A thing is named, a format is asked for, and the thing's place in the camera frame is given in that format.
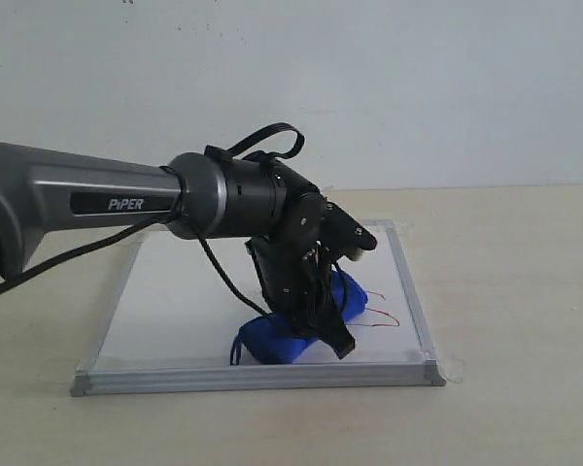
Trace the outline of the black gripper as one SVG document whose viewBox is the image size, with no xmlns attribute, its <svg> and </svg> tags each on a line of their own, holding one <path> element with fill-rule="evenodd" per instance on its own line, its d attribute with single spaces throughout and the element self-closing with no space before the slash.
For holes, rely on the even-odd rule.
<svg viewBox="0 0 583 466">
<path fill-rule="evenodd" d="M 290 335 L 316 335 L 338 359 L 346 358 L 356 340 L 342 312 L 329 305 L 316 317 L 315 255 L 326 200 L 317 192 L 300 195 L 287 206 L 269 233 L 250 238 L 251 256 L 261 294 L 269 310 L 283 320 Z"/>
</svg>

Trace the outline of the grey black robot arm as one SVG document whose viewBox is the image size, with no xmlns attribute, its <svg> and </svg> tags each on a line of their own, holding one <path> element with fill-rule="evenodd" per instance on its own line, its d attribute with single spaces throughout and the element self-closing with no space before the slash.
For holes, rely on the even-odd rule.
<svg viewBox="0 0 583 466">
<path fill-rule="evenodd" d="M 348 296 L 332 287 L 338 262 L 376 243 L 285 160 L 238 144 L 150 166 L 0 142 L 0 294 L 91 252 L 84 246 L 30 267 L 53 231 L 115 226 L 125 238 L 160 224 L 202 247 L 241 238 L 261 314 L 281 333 L 345 357 L 356 342 L 343 317 Z"/>
</svg>

